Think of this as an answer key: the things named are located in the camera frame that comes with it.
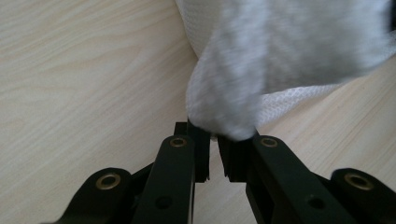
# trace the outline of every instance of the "light wood surface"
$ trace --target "light wood surface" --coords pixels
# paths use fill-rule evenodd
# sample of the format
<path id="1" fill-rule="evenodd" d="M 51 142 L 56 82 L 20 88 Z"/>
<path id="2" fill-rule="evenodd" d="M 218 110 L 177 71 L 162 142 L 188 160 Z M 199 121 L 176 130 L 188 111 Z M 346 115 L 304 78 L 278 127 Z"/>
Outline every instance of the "light wood surface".
<path id="1" fill-rule="evenodd" d="M 138 171 L 186 120 L 196 57 L 173 0 L 0 2 L 0 223 L 55 221 L 91 174 Z M 312 171 L 396 189 L 396 58 L 260 128 Z M 197 184 L 194 223 L 255 223 L 243 184 Z"/>

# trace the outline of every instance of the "folded cloth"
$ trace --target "folded cloth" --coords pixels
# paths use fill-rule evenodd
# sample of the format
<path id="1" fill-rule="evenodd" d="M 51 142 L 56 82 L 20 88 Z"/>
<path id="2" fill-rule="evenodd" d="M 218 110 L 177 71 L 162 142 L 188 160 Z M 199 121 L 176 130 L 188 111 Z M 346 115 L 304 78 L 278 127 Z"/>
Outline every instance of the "folded cloth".
<path id="1" fill-rule="evenodd" d="M 396 52 L 389 0 L 176 0 L 199 57 L 191 122 L 233 140 Z"/>

